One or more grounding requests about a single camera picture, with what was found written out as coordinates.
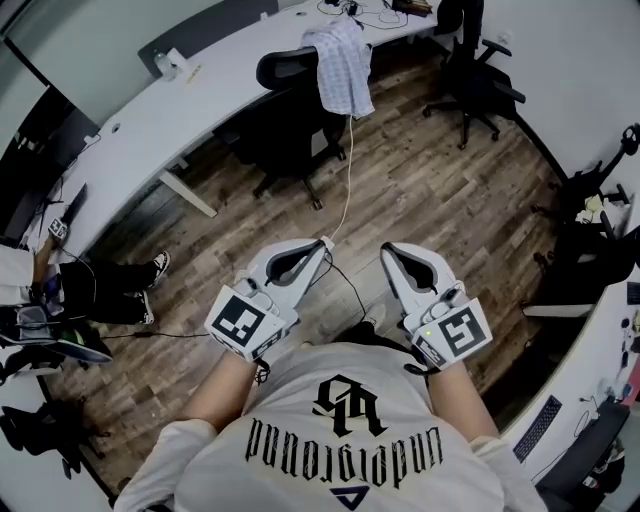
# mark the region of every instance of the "white wall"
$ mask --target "white wall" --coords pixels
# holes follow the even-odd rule
[[[0,157],[46,91],[31,72],[0,43]]]
[[[38,1],[8,35],[76,107],[102,125],[153,81],[138,50],[219,1]]]
[[[513,57],[494,63],[527,96],[519,112],[568,174],[617,151],[640,122],[637,0],[485,0],[483,36],[513,32]],[[640,154],[614,174],[640,190]]]
[[[4,362],[8,349],[2,350]],[[43,403],[38,382],[33,377],[17,378],[0,387],[0,405],[35,412]],[[0,499],[12,512],[109,512],[107,498],[89,473],[72,472],[67,480],[57,451],[34,457],[25,450],[11,448],[0,433]]]

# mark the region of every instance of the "black pants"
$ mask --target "black pants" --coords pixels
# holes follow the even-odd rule
[[[89,267],[82,262],[60,265],[65,317],[86,316],[107,324],[142,322],[146,312],[142,300],[126,294],[151,286],[158,270],[155,264],[91,263]]]
[[[387,347],[393,350],[399,350],[405,354],[411,354],[411,351],[402,345],[383,338],[376,334],[375,328],[371,322],[360,322],[350,327],[346,331],[341,332],[338,337],[333,340],[334,343],[356,343],[358,345],[368,345],[377,347]]]

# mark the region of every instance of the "wall outlet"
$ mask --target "wall outlet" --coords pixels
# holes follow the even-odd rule
[[[505,30],[498,34],[498,42],[503,46],[509,46],[513,41],[513,32],[511,30]]]

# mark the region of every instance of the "black sneaker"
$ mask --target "black sneaker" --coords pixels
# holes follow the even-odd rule
[[[149,288],[153,288],[156,284],[158,284],[158,281],[160,281],[160,278],[167,271],[167,268],[169,268],[169,263],[171,263],[171,256],[169,256],[169,253],[167,251],[162,251],[155,258],[153,258],[152,263],[156,266],[157,270],[156,270],[156,277],[154,278],[153,282],[149,285]]]

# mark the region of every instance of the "sleeve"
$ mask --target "sleeve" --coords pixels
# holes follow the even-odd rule
[[[471,449],[500,480],[505,510],[513,512],[546,512],[542,498],[522,469],[509,444],[503,439],[480,437]]]
[[[167,425],[147,460],[118,497],[113,510],[140,512],[152,505],[172,502],[184,469],[216,435],[214,428],[202,420],[176,421]]]
[[[33,265],[30,252],[0,245],[0,285],[31,286]]]

